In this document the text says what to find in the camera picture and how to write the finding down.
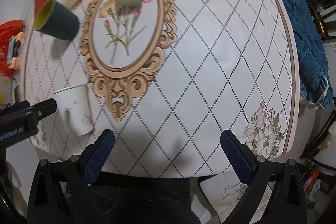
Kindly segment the dark wooden chair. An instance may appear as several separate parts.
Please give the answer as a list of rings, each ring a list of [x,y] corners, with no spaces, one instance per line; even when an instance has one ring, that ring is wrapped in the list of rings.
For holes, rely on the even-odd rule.
[[[335,0],[306,0],[322,41],[335,42]]]

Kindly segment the orange packaged box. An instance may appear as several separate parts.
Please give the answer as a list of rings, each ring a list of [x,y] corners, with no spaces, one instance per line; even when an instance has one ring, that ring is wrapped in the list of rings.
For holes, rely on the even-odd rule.
[[[20,32],[16,36],[12,36],[9,41],[7,51],[7,65],[12,70],[21,68],[21,51],[22,44],[25,42],[26,33]]]

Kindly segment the blue quilted blanket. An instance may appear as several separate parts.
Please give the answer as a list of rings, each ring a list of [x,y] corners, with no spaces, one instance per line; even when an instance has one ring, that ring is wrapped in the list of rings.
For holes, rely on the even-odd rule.
[[[297,47],[300,91],[307,104],[328,109],[333,103],[329,66],[306,0],[282,0]]]

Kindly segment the floral diamond pattern tablecloth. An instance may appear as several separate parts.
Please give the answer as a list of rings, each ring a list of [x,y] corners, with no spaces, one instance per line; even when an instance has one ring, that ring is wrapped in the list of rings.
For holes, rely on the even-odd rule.
[[[31,34],[23,96],[87,84],[94,129],[75,136],[55,113],[35,147],[66,160],[110,129],[104,171],[155,178],[225,171],[224,130],[268,160],[292,148],[298,61],[282,0],[82,0],[73,13],[73,40]]]

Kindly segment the dark green cup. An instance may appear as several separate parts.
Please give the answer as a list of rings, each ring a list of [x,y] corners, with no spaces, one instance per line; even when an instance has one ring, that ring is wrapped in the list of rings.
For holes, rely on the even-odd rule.
[[[33,30],[60,40],[72,40],[78,33],[78,17],[57,0],[48,0],[35,17]]]

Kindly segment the red plastic bag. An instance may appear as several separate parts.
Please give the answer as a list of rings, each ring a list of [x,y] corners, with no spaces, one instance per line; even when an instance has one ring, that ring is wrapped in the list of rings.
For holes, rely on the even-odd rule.
[[[21,69],[21,52],[25,41],[25,25],[21,19],[1,24],[1,77],[12,77]]]

